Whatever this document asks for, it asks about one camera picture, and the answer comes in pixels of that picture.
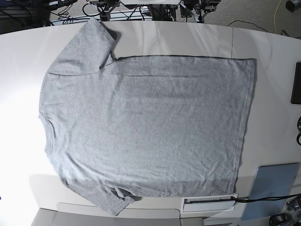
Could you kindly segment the grey T-shirt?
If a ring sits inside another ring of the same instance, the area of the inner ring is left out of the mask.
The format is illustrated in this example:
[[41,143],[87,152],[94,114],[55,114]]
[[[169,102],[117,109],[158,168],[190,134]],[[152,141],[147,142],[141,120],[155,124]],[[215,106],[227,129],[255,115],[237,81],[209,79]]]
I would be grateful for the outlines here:
[[61,182],[111,215],[137,197],[231,194],[254,59],[132,56],[96,19],[45,74],[39,118]]

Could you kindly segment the blue-grey mat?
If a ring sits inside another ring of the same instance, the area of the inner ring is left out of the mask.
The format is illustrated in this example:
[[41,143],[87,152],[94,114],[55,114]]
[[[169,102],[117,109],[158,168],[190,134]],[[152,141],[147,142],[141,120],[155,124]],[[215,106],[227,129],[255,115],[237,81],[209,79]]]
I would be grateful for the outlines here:
[[[260,166],[248,196],[255,200],[265,197],[287,196],[294,182],[294,177],[299,169],[299,163]],[[285,201],[256,201],[248,203],[241,216],[241,220],[253,220],[278,214]]]

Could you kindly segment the black tablet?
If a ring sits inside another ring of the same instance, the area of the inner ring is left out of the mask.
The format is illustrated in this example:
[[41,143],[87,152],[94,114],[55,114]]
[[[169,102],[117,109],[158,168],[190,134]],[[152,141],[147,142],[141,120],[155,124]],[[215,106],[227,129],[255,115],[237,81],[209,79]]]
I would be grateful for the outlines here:
[[301,63],[296,63],[291,104],[301,104]]

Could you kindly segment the black round device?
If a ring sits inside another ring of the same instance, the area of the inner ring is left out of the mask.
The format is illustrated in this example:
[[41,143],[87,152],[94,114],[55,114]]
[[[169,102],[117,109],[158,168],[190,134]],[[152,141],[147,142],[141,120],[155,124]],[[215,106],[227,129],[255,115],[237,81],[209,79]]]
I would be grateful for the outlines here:
[[296,137],[296,141],[297,141],[297,144],[299,146],[301,146],[301,117],[298,119],[298,122],[297,122],[297,129],[298,129],[298,135]]

